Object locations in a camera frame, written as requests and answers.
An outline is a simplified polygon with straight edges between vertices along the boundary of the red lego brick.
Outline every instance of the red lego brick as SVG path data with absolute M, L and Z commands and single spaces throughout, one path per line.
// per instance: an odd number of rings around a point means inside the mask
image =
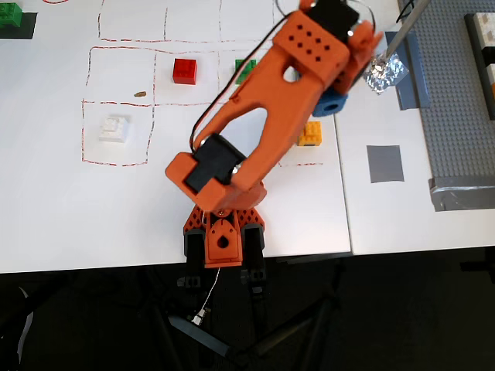
M 198 65 L 196 60 L 176 59 L 173 66 L 173 82 L 196 85 L 196 72 Z

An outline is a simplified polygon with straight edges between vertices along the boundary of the gray square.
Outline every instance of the gray square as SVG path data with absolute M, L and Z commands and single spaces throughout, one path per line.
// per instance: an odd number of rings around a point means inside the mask
M 398 145 L 368 145 L 367 150 L 372 183 L 404 181 Z

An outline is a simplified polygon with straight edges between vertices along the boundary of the wire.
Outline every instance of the wire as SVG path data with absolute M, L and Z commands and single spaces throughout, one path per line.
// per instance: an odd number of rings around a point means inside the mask
M 217 270 L 217 276 L 215 277 L 215 281 L 213 285 L 211 286 L 210 292 L 208 293 L 207 299 L 204 301 L 203 306 L 201 307 L 200 311 L 197 312 L 196 315 L 200 315 L 200 312 L 204 309 L 204 307 L 207 305 L 208 299 L 210 299 L 211 291 L 215 288 L 215 285 L 217 284 L 218 281 L 218 275 L 220 274 L 220 268 Z
M 278 0 L 274 0 L 275 6 L 277 7 L 278 11 L 280 14 L 282 14 L 285 17 L 285 13 L 282 11 L 282 8 L 280 7 L 280 4 L 278 3 Z
M 360 2 L 360 0 L 348 0 L 349 2 L 353 2 L 353 3 L 356 3 L 356 4 L 360 4 L 362 5 L 363 7 L 365 7 L 366 9 L 368 9 L 368 11 L 370 12 L 371 14 L 371 21 L 373 22 L 373 33 L 377 30 L 377 21 L 376 19 L 374 18 L 374 13 L 373 13 L 373 9 L 369 6 L 369 5 L 366 5 L 364 4 L 363 2 Z
M 404 14 L 405 13 L 405 9 L 407 9 L 409 5 L 414 9 L 415 8 L 415 2 L 414 2 L 414 0 L 409 0 L 406 3 L 406 5 L 404 5 L 404 8 L 402 8 L 402 10 L 399 13 L 399 16 L 397 17 L 397 20 L 395 21 L 395 23 L 399 23 L 399 21 L 401 21 L 404 18 L 407 18 L 408 15 L 411 14 L 411 12 L 409 12 L 408 14 Z
M 201 114 L 200 118 L 198 121 L 193 126 L 193 129 L 191 131 L 191 136 L 189 137 L 189 146 L 191 147 L 191 152 L 194 153 L 194 134 L 196 133 L 196 129 L 200 126 L 201 122 L 205 119 L 205 117 L 211 112 L 212 108 L 215 107 L 215 105 L 218 103 L 220 98 L 227 92 L 227 90 L 230 88 L 232 83 L 241 75 L 241 72 L 244 71 L 244 68 L 247 66 L 249 63 L 249 60 L 251 57 L 261 48 L 261 46 L 266 43 L 266 40 L 271 36 L 271 34 L 292 14 L 290 12 L 289 14 L 284 15 L 284 18 L 282 18 L 280 21 L 277 22 L 275 26 L 266 34 L 266 36 L 263 38 L 262 41 L 260 41 L 259 44 L 256 45 L 256 47 L 244 58 L 244 62 L 237 68 L 235 71 L 234 75 L 230 78 L 229 82 L 227 83 L 226 87 L 220 92 L 220 94 L 217 95 L 217 97 L 211 102 L 210 106 Z

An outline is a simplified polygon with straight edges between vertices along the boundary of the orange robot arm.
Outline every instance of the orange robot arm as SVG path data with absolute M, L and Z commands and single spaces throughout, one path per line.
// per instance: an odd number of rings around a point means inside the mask
M 203 236 L 206 267 L 242 264 L 244 230 L 265 228 L 254 209 L 266 196 L 263 178 L 296 142 L 322 93 L 332 87 L 346 95 L 370 61 L 382 34 L 358 19 L 340 0 L 316 6 L 301 0 L 273 47 L 198 134 L 193 153 L 179 153 L 166 169 L 196 204 L 184 235 L 185 241 L 191 233 L 196 240 Z M 299 72 L 295 82 L 284 79 L 290 66 Z M 267 120 L 258 146 L 245 157 L 220 133 L 259 107 Z
M 374 35 L 369 22 L 355 26 L 352 20 L 345 43 L 310 18 L 319 10 L 317 5 L 308 14 L 298 10 L 288 17 L 273 47 L 198 134 L 195 153 L 179 153 L 166 169 L 201 209 L 250 209 L 259 204 L 266 195 L 262 179 L 296 142 L 323 91 L 333 85 L 346 94 L 372 57 L 381 34 Z M 351 28 L 355 30 L 348 37 Z M 284 80 L 290 66 L 300 74 L 296 82 Z M 220 133 L 233 119 L 259 107 L 267 110 L 267 121 L 259 145 L 245 158 Z

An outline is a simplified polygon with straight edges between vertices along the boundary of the dark floor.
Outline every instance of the dark floor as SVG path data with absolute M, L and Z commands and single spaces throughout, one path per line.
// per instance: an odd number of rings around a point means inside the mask
M 333 370 L 495 370 L 495 285 L 487 273 L 463 273 L 459 263 L 482 260 L 484 249 L 348 257 L 328 346 Z M 268 260 L 269 327 L 289 319 L 329 287 L 338 260 L 307 264 Z M 80 271 L 34 314 L 22 369 L 162 369 L 149 319 L 138 313 L 141 268 Z M 186 300 L 176 280 L 184 266 L 147 268 L 169 286 L 163 300 Z M 28 292 L 54 274 L 0 275 L 0 287 Z M 237 347 L 254 341 L 247 288 L 238 269 L 220 272 L 213 298 L 213 333 Z M 268 367 L 290 370 L 303 334 L 273 352 Z M 197 362 L 197 347 L 189 346 Z M 234 369 L 220 358 L 213 369 Z

